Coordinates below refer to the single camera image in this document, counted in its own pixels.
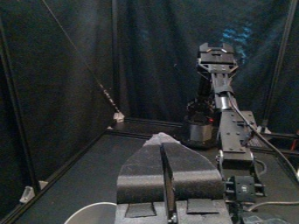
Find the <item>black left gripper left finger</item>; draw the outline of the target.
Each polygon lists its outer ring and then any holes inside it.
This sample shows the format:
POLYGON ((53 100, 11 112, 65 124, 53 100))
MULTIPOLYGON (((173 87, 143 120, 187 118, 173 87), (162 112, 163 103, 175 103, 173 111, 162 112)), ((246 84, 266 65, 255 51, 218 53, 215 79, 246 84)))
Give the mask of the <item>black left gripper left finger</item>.
POLYGON ((122 166, 115 224, 167 224, 162 147, 169 140, 166 133, 154 134, 122 166))

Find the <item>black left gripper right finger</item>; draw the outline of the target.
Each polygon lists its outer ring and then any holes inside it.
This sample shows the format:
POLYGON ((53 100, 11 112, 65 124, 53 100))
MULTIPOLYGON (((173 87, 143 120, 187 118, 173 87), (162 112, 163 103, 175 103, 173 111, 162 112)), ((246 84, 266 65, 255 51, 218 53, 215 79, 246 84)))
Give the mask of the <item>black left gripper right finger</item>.
POLYGON ((161 153, 169 222, 233 224, 221 172, 211 161, 166 134, 161 153))

